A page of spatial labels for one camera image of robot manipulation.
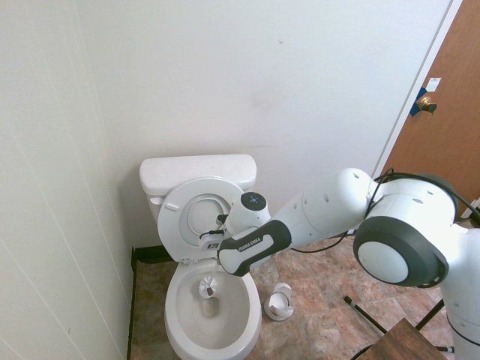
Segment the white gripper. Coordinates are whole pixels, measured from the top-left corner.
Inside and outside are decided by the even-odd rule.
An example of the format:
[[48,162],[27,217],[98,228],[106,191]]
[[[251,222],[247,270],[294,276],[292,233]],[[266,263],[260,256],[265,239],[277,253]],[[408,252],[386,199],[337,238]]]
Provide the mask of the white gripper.
[[215,258],[215,266],[221,266],[221,262],[216,256],[223,241],[223,238],[201,238],[199,240],[199,258],[201,260]]

